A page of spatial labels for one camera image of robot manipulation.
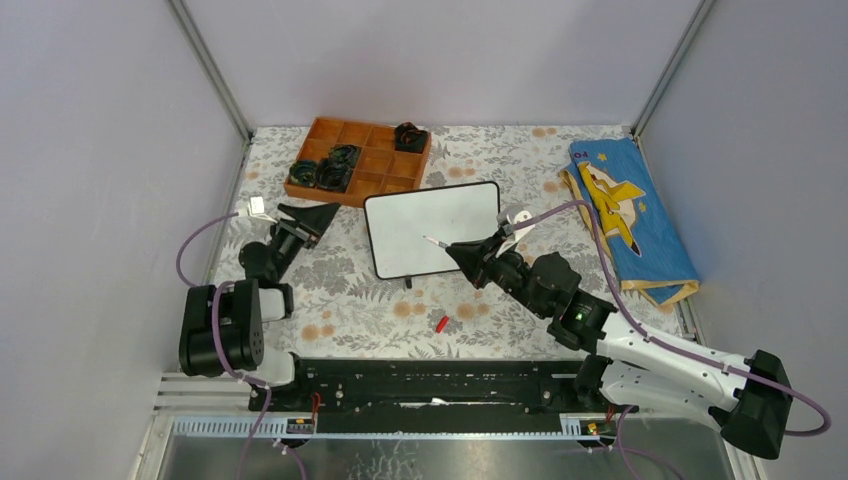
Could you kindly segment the red marker cap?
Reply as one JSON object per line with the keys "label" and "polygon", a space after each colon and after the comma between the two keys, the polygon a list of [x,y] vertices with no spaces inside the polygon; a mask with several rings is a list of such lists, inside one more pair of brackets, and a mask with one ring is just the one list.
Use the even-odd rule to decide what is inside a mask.
{"label": "red marker cap", "polygon": [[441,333],[441,332],[445,329],[445,327],[446,327],[446,325],[448,324],[449,320],[450,320],[450,318],[449,318],[448,316],[443,316],[443,317],[440,319],[440,321],[438,322],[438,324],[436,325],[435,331],[436,331],[437,333]]}

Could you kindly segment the small black-framed whiteboard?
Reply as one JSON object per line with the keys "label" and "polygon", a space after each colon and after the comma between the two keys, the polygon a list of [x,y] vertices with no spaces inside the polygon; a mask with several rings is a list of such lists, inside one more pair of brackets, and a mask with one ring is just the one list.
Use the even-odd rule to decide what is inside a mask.
{"label": "small black-framed whiteboard", "polygon": [[497,229],[500,187],[494,181],[373,195],[364,214],[374,273],[380,280],[453,272],[457,264],[424,239],[476,241]]}

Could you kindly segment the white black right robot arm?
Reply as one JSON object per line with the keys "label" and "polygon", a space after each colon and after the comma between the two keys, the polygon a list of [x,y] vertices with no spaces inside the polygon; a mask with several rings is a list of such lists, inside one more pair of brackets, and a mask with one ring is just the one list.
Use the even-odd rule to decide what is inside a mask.
{"label": "white black right robot arm", "polygon": [[792,398],[783,362],[758,350],[745,357],[631,325],[612,303],[579,286],[559,253],[528,264],[498,236],[446,246],[476,288],[493,283],[541,319],[557,343],[587,353],[573,386],[575,402],[597,412],[608,403],[661,410],[720,434],[767,460],[779,457]]}

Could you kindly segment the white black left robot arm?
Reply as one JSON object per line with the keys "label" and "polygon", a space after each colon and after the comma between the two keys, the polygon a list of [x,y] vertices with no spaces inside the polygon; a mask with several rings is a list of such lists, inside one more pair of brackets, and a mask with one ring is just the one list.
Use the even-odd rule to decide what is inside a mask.
{"label": "white black left robot arm", "polygon": [[[288,411],[307,404],[311,387],[295,374],[294,355],[285,356],[274,379],[255,376],[265,356],[263,323],[292,316],[294,290],[283,277],[301,251],[317,246],[339,209],[338,203],[279,204],[283,216],[273,219],[263,209],[250,206],[211,220],[189,235],[175,259],[177,276],[188,287],[178,342],[184,374],[209,378],[227,374],[256,389],[272,389],[272,398]],[[191,241],[217,223],[237,218],[270,223],[267,241],[251,241],[239,250],[238,263],[245,277],[219,285],[189,280],[182,258]]]}

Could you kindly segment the floral patterned table mat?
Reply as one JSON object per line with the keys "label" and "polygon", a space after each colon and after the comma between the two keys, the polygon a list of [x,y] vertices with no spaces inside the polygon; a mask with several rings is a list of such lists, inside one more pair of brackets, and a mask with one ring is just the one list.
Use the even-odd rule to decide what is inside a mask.
{"label": "floral patterned table mat", "polygon": [[[495,181],[502,206],[522,204],[547,211],[572,199],[558,172],[575,140],[627,137],[625,126],[428,126],[432,134],[424,187]],[[278,203],[311,205],[286,198],[283,181],[308,127],[263,127],[255,132],[236,201],[262,196],[275,213]],[[612,300],[597,251],[579,214],[569,209],[540,224],[518,251],[528,263],[560,252],[582,276],[581,288]],[[212,283],[243,278],[240,248],[265,241],[267,222],[236,219],[228,224]],[[264,324],[266,349],[303,357],[546,359],[580,358],[546,332],[548,321],[527,312],[494,285],[475,290],[460,273],[379,280],[373,269],[362,209],[342,207],[314,249],[301,251],[284,282],[294,288],[288,320]],[[657,308],[639,293],[622,294],[627,309],[654,328],[683,336],[675,307]],[[443,316],[450,318],[441,333]]]}

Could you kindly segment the black tape roll lower middle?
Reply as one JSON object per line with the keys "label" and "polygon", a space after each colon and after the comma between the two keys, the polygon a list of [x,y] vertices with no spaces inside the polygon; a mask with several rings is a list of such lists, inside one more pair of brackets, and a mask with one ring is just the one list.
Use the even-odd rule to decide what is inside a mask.
{"label": "black tape roll lower middle", "polygon": [[345,193],[353,175],[353,167],[344,161],[322,159],[316,169],[316,187],[336,193]]}

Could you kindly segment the black tape roll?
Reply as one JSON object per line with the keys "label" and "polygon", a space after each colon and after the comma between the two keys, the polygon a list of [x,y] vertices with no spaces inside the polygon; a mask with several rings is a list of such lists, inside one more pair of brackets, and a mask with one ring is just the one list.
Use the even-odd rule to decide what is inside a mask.
{"label": "black tape roll", "polygon": [[316,187],[336,193],[345,193],[353,175],[353,167],[344,161],[322,159],[316,169]]}
{"label": "black tape roll", "polygon": [[396,151],[420,154],[430,139],[429,132],[419,129],[411,122],[404,122],[394,128],[394,149]]}
{"label": "black tape roll", "polygon": [[328,152],[328,159],[334,163],[347,165],[353,169],[360,157],[361,148],[352,144],[341,144],[334,146]]}
{"label": "black tape roll", "polygon": [[314,160],[297,160],[289,168],[288,183],[305,188],[314,188],[317,169],[318,163]]}

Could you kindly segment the black tape roll left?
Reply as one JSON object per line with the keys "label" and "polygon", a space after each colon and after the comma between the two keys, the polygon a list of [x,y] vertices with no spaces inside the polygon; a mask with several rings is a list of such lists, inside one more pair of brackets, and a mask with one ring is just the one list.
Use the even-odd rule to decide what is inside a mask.
{"label": "black tape roll left", "polygon": [[314,188],[317,169],[318,163],[314,160],[297,160],[289,168],[288,183],[305,188]]}

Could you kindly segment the orange compartment tray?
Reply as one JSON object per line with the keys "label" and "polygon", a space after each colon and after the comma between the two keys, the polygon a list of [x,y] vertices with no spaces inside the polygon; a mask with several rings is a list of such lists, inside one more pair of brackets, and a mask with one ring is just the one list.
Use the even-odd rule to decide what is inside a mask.
{"label": "orange compartment tray", "polygon": [[285,193],[292,198],[361,207],[365,199],[373,195],[418,189],[428,161],[432,134],[426,130],[430,139],[422,153],[406,153],[394,149],[395,127],[333,117],[315,118],[291,165],[301,159],[319,164],[328,158],[328,152],[336,145],[359,146],[360,157],[347,191],[336,193],[321,190],[316,185],[314,188],[291,185],[288,183],[290,165],[285,168]]}

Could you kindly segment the black tape roll upper middle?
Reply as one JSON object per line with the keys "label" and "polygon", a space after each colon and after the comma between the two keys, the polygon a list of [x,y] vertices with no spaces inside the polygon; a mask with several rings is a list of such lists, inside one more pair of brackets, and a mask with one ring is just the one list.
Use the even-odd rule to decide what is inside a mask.
{"label": "black tape roll upper middle", "polygon": [[328,159],[334,163],[347,165],[353,169],[360,157],[361,148],[352,144],[341,144],[334,146],[328,152]]}

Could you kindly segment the black tape roll top right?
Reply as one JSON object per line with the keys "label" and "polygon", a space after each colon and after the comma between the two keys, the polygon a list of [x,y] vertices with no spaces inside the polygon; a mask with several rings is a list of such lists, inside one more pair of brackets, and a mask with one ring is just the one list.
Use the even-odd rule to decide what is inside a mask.
{"label": "black tape roll top right", "polygon": [[429,132],[419,129],[411,122],[404,122],[394,128],[394,149],[396,151],[420,154],[430,139]]}

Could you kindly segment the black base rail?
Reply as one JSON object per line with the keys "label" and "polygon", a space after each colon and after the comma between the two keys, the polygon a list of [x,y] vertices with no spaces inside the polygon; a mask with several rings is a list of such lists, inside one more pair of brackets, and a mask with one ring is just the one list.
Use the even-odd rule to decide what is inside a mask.
{"label": "black base rail", "polygon": [[303,413],[320,434],[555,434],[564,415],[616,418],[577,360],[298,359],[268,412]]}

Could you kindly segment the left aluminium frame post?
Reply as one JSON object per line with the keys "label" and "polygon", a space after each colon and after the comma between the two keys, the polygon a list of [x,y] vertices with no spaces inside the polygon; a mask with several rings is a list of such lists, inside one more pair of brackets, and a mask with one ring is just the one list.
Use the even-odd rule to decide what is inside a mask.
{"label": "left aluminium frame post", "polygon": [[200,28],[198,27],[189,5],[184,0],[166,0],[176,25],[182,32],[195,59],[207,78],[215,96],[221,103],[228,119],[236,130],[242,142],[249,144],[252,140],[252,130],[238,105],[224,75],[215,61]]}

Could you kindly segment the aluminium frame post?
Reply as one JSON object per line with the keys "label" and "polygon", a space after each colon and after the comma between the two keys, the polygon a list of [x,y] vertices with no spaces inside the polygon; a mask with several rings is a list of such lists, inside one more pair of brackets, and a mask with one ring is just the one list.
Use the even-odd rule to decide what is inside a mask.
{"label": "aluminium frame post", "polygon": [[685,60],[688,51],[716,4],[716,0],[700,0],[698,2],[694,13],[663,67],[659,79],[651,90],[644,107],[631,126],[630,135],[633,138],[639,138],[646,130],[652,116],[675,78],[679,67]]}
{"label": "aluminium frame post", "polygon": [[252,130],[238,105],[224,75],[215,61],[200,28],[198,27],[189,5],[184,0],[166,0],[176,25],[182,32],[195,59],[207,78],[215,96],[221,103],[228,119],[236,130],[242,142],[249,144],[252,140]]}

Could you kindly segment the right aluminium frame post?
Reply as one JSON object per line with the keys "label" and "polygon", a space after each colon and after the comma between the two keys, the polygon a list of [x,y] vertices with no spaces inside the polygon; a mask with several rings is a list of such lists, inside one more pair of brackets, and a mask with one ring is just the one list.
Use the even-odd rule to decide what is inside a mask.
{"label": "right aluminium frame post", "polygon": [[644,107],[631,126],[630,135],[633,138],[639,138],[646,130],[652,116],[675,78],[679,67],[685,60],[688,51],[716,4],[716,0],[700,0],[698,2],[694,13],[663,67],[659,79],[651,90]]}

